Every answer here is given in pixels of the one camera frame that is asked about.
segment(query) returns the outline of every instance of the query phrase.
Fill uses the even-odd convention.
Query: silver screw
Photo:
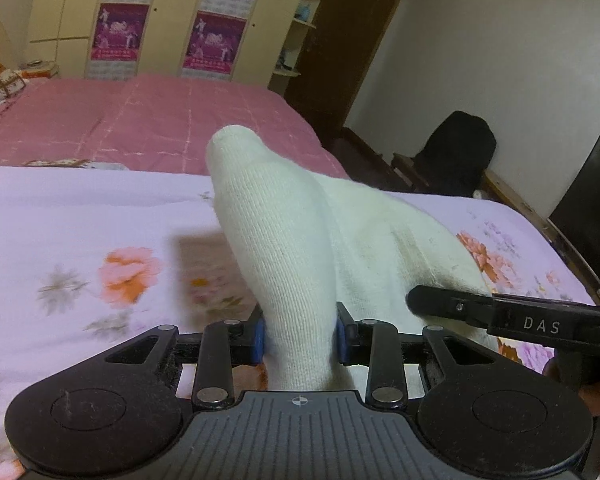
[[[198,399],[207,404],[217,404],[225,400],[229,394],[222,388],[202,388],[198,392]]]
[[[382,388],[376,388],[371,396],[378,402],[391,404],[392,402],[398,402],[402,399],[402,392],[398,388],[384,386]]]

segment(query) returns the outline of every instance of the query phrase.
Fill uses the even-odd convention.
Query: brown wooden door
[[[285,92],[321,139],[344,124],[399,1],[321,0]]]

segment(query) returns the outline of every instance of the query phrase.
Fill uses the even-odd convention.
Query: black screen
[[[600,136],[549,219],[600,279]]]

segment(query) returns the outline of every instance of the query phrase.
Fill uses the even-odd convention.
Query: pink blanket
[[[0,121],[0,166],[89,158],[131,170],[208,174],[205,148],[229,124],[256,131],[308,170],[346,177],[277,94],[236,83],[142,75],[126,83],[50,80]]]

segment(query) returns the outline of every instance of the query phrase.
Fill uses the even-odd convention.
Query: knitted sweater
[[[219,130],[206,159],[216,215],[264,313],[271,390],[365,391],[366,368],[336,360],[337,301],[354,319],[405,333],[434,321],[496,349],[483,330],[421,319],[406,306],[415,285],[489,294],[471,255],[432,217],[377,189],[304,170],[243,126]],[[410,397],[421,395],[417,370],[406,368]]]

